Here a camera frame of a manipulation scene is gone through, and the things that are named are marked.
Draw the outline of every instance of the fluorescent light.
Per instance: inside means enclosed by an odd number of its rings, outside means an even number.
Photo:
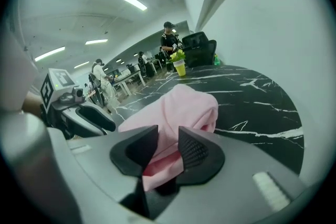
[[[47,52],[46,54],[42,54],[41,56],[36,57],[36,58],[35,58],[35,61],[37,62],[37,61],[39,61],[39,60],[41,60],[41,59],[43,59],[43,58],[46,58],[46,57],[49,56],[49,55],[52,55],[52,54],[55,54],[55,53],[57,53],[57,52],[63,51],[64,49],[65,49],[65,47],[61,47],[61,48],[59,48],[59,49],[56,49],[56,50],[52,50],[52,51],[50,51],[50,52]]]
[[[85,45],[96,44],[96,43],[104,43],[106,41],[107,41],[107,39],[98,39],[98,40],[86,41]]]
[[[142,3],[140,3],[137,0],[125,0],[125,1],[127,1],[128,3],[132,4],[133,6],[135,6],[137,8],[139,8],[140,10],[147,9],[147,7],[145,5],[143,5]]]
[[[89,63],[89,61],[88,61],[88,62],[81,63],[80,65],[77,65],[77,66],[75,66],[74,68],[81,67],[81,66],[83,66],[83,65],[86,65],[87,63]]]

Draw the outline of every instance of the black marble table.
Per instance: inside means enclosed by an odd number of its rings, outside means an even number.
[[[156,101],[176,84],[212,94],[218,101],[215,133],[254,144],[299,174],[304,141],[299,114],[285,91],[273,80],[236,66],[187,69],[186,76],[167,74],[128,97],[112,112],[119,126]]]

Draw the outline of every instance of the pink cloth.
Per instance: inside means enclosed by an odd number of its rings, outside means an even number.
[[[142,175],[145,191],[183,172],[182,157],[177,149],[179,126],[214,132],[217,116],[218,103],[212,95],[178,84],[119,126],[119,132],[159,126],[158,147]]]

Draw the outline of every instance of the white desk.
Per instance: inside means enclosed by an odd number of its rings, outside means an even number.
[[[142,82],[142,85],[146,86],[146,83],[144,82],[142,76],[141,76],[141,73],[140,73],[140,70],[137,70],[136,72],[122,78],[122,79],[119,79],[117,81],[114,82],[113,86],[117,86],[117,85],[120,85],[121,89],[123,90],[123,92],[126,94],[126,95],[132,95],[130,89],[127,87],[127,84],[126,84],[126,81],[129,80],[130,78],[134,77],[138,75],[141,82]]]
[[[159,65],[160,65],[161,69],[162,69],[162,65],[161,65],[161,62],[160,62],[158,59],[155,59],[154,61],[150,61],[150,62],[149,62],[149,63],[152,65],[155,74],[157,74],[156,68],[155,68],[155,66],[154,66],[154,63],[155,63],[155,62],[159,62]]]

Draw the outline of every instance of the yellow cup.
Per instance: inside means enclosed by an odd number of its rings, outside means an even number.
[[[185,66],[183,60],[174,62],[174,67],[180,77],[185,76]]]

